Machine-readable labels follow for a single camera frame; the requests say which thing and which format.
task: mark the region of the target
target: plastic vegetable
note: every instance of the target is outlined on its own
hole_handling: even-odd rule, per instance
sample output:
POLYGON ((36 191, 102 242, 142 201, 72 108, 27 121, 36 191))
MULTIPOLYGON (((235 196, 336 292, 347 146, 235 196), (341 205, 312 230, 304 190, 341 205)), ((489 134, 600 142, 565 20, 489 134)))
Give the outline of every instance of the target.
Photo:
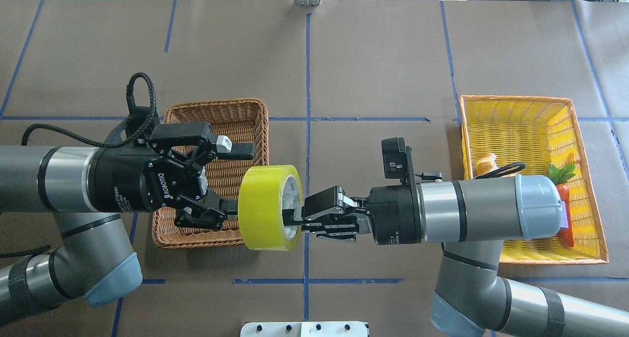
POLYGON ((548 178, 550 178, 557 187, 559 199, 562 201, 562 207, 564 209, 564 220, 561 223, 561 228, 557 236, 559 236, 568 247, 574 247, 574 237, 572 235, 572 219, 570 218, 570 188, 566 183, 575 176, 575 169, 576 166, 574 164, 568 164, 563 168, 558 168, 553 164, 548 166, 548 178))

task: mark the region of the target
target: roll of tape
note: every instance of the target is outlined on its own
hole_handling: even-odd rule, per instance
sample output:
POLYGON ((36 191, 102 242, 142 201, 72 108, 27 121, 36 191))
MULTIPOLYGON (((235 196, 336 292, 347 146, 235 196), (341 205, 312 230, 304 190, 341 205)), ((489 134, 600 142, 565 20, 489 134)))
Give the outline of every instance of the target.
POLYGON ((283 209, 301 216, 303 194, 297 169, 292 165, 251 167, 240 185, 238 226, 250 250, 291 251, 301 226, 284 226, 283 209))

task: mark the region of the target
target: basket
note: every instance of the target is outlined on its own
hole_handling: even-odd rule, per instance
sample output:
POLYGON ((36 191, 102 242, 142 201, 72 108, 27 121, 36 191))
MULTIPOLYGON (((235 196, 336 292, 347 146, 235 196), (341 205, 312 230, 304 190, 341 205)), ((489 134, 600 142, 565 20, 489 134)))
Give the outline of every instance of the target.
MULTIPOLYGON (((224 198, 238 198, 240 183, 247 170, 269 164, 269 114, 264 102, 254 98, 187 102, 166 110, 164 123, 207 121, 212 132, 232 142, 254 143, 253 160, 214 160, 205 166, 207 186, 224 198)), ((182 153, 190 147, 175 147, 182 153)), ((175 210, 163 207, 153 213, 153 242, 161 248, 187 249, 242 245, 238 218, 223 223, 221 230, 175 226, 175 210)))
POLYGON ((569 180, 574 247, 557 237, 507 240, 501 263, 582 265, 608 263, 600 214, 572 100, 550 97, 469 96, 459 98, 465 179, 474 164, 495 153, 498 165, 525 162, 522 174, 548 174, 548 165, 576 164, 569 180))

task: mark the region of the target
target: red object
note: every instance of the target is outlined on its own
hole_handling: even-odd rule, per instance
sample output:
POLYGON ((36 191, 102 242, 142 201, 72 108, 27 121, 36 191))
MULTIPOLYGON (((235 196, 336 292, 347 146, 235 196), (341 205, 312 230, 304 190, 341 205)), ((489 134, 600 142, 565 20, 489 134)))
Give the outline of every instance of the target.
POLYGON ((557 185, 559 191, 559 199, 566 203, 566 214, 568 215, 568 228, 559 229, 557 236, 561 238, 568 247, 574 247, 574 237, 572 235, 572 218, 570 218, 570 188, 565 183, 557 185))

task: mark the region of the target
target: paper label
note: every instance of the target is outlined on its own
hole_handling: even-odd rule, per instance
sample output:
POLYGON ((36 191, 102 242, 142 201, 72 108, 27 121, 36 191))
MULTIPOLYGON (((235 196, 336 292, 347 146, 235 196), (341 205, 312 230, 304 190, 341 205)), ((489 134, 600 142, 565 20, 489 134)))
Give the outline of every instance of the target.
POLYGON ((561 227, 568 229, 568 210, 565 201, 561 201, 561 227))

